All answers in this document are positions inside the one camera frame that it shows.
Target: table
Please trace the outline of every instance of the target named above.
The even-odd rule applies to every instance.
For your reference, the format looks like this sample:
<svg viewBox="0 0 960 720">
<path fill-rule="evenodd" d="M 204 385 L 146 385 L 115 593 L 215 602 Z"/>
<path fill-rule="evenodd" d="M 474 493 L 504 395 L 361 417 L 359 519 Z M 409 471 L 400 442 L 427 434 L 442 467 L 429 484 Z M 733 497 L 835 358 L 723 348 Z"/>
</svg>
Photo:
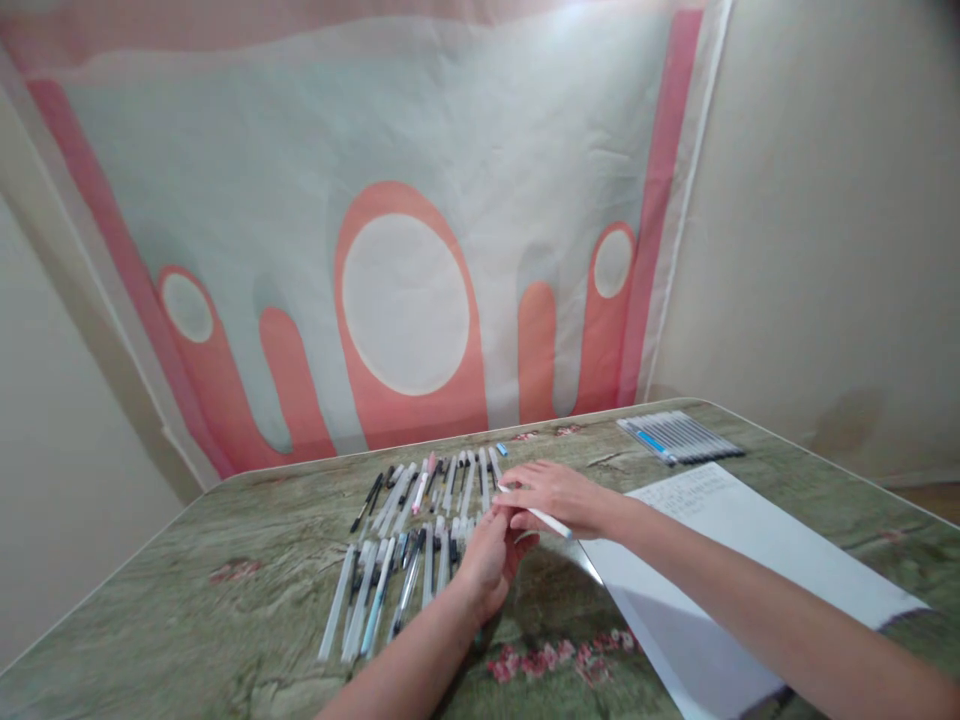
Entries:
<svg viewBox="0 0 960 720">
<path fill-rule="evenodd" d="M 339 655 L 326 666 L 315 658 L 355 537 L 350 523 L 379 472 L 502 441 L 504 469 L 549 458 L 625 492 L 685 468 L 660 464 L 614 420 L 676 409 L 746 450 L 723 467 L 926 601 L 934 612 L 884 632 L 960 675 L 956 528 L 716 405 L 681 399 L 236 477 L 187 508 L 0 677 L 0 717 L 311 718 L 349 676 Z M 680 717 L 576 549 L 550 540 L 528 556 L 441 714 Z M 399 583 L 391 589 L 394 597 Z M 751 712 L 775 714 L 818 716 L 789 691 Z"/>
</svg>

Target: forearm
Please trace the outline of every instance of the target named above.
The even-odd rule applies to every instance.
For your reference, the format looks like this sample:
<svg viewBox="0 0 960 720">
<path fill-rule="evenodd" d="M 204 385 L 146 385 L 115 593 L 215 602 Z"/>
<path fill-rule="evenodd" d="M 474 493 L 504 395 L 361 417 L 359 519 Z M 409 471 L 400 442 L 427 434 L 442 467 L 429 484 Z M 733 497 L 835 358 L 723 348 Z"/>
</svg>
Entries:
<svg viewBox="0 0 960 720">
<path fill-rule="evenodd" d="M 953 718 L 958 691 L 935 669 L 786 578 L 645 504 L 605 533 L 683 590 L 827 715 Z"/>
<path fill-rule="evenodd" d="M 475 606 L 466 583 L 455 578 L 317 720 L 429 717 L 480 629 Z"/>
</svg>

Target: pink pen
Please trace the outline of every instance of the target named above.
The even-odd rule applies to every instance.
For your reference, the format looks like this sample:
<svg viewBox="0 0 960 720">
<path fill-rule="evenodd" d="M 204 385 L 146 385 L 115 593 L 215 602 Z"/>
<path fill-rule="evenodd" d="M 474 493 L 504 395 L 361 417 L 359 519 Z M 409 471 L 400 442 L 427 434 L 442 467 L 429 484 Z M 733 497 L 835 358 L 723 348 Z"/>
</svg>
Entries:
<svg viewBox="0 0 960 720">
<path fill-rule="evenodd" d="M 413 501 L 413 506 L 410 510 L 414 515 L 420 514 L 420 505 L 423 503 L 423 491 L 427 487 L 427 479 L 430 477 L 430 473 L 433 472 L 433 469 L 437 466 L 437 455 L 436 453 L 430 453 L 430 459 L 427 460 L 427 471 L 421 473 L 420 475 L 420 487 L 417 488 L 417 496 Z"/>
</svg>

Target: beige wall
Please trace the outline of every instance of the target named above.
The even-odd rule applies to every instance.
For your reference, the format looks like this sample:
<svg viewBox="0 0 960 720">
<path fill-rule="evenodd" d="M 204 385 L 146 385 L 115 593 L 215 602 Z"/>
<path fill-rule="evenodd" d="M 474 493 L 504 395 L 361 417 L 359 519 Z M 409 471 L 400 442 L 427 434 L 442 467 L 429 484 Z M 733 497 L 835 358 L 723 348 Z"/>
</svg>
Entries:
<svg viewBox="0 0 960 720">
<path fill-rule="evenodd" d="M 651 397 L 960 480 L 960 18 L 740 0 Z"/>
<path fill-rule="evenodd" d="M 0 93 L 0 669 L 199 494 Z"/>
</svg>

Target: fabric backdrop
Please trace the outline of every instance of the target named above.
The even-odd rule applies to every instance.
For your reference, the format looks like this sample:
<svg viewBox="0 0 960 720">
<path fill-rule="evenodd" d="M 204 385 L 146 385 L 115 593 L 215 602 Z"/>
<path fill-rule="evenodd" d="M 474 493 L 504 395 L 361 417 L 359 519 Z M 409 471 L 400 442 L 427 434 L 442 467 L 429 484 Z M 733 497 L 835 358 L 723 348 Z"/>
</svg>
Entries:
<svg viewBox="0 0 960 720">
<path fill-rule="evenodd" d="M 27 0 L 0 41 L 171 438 L 227 477 L 633 403 L 727 12 Z"/>
</svg>

